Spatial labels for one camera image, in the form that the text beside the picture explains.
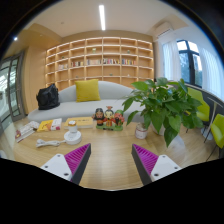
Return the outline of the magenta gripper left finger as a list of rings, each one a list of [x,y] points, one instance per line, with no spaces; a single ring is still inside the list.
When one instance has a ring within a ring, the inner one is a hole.
[[[91,155],[91,144],[83,145],[66,155],[56,154],[41,168],[78,185]]]

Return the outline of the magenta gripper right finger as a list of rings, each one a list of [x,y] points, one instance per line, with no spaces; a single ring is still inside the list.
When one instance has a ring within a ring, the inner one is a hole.
[[[181,170],[181,167],[167,155],[157,156],[136,144],[132,145],[132,156],[143,185]]]

